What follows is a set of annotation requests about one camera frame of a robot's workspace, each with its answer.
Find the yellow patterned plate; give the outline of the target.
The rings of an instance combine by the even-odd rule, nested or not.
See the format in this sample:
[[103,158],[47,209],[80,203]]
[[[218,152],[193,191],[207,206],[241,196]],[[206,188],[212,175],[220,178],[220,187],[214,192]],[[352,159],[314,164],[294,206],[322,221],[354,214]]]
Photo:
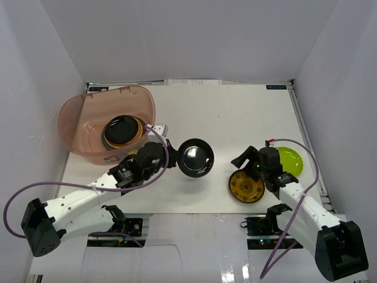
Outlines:
[[265,192],[261,178],[254,180],[242,170],[237,170],[230,176],[228,188],[235,199],[248,204],[258,202]]

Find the lime green plate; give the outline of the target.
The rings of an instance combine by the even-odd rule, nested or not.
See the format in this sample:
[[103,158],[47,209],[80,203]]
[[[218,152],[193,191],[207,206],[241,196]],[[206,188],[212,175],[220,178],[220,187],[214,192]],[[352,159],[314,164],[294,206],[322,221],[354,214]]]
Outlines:
[[283,170],[291,173],[293,176],[298,177],[304,168],[304,163],[301,155],[289,147],[278,147],[280,155],[280,163]]

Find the small black plate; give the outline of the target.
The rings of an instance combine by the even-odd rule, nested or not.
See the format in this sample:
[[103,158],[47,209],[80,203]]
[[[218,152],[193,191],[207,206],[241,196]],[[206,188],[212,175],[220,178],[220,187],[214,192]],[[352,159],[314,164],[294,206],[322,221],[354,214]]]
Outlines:
[[203,177],[214,165],[213,149],[202,139],[186,140],[178,149],[177,165],[188,177]]

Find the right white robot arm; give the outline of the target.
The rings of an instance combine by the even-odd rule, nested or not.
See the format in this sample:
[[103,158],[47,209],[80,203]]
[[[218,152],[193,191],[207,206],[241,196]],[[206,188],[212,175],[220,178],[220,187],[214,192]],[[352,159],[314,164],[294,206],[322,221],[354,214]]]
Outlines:
[[309,196],[299,180],[283,169],[277,148],[250,146],[231,163],[237,170],[229,178],[229,189],[236,199],[253,204],[269,191],[280,200],[263,216],[248,216],[240,224],[247,230],[249,246],[273,249],[262,278],[280,259],[275,255],[279,248],[287,252],[296,246],[314,257],[319,272],[330,282],[369,268],[359,226],[341,220]]

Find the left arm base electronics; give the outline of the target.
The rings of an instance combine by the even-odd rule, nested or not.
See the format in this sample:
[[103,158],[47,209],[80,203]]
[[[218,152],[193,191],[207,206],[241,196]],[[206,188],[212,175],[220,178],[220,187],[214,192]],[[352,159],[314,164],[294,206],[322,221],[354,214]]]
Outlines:
[[126,218],[122,224],[113,224],[106,232],[90,235],[88,247],[142,248],[147,234],[143,232],[143,218]]

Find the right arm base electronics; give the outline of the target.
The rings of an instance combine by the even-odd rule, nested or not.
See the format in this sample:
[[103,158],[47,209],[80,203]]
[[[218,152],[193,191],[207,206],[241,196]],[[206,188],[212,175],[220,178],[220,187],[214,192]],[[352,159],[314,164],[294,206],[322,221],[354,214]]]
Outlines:
[[265,214],[250,215],[241,223],[240,227],[246,232],[246,241],[249,251],[272,251],[282,234],[275,228]]

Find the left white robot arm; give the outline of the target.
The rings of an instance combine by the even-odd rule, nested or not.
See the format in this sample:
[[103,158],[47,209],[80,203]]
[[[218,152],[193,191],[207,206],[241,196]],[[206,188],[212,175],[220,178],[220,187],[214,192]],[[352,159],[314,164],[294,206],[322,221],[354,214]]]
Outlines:
[[161,168],[176,166],[178,151],[169,142],[148,142],[123,159],[89,189],[61,198],[27,204],[21,228],[34,257],[45,256],[71,238],[93,234],[124,236],[127,220],[116,205],[106,202],[144,186]]

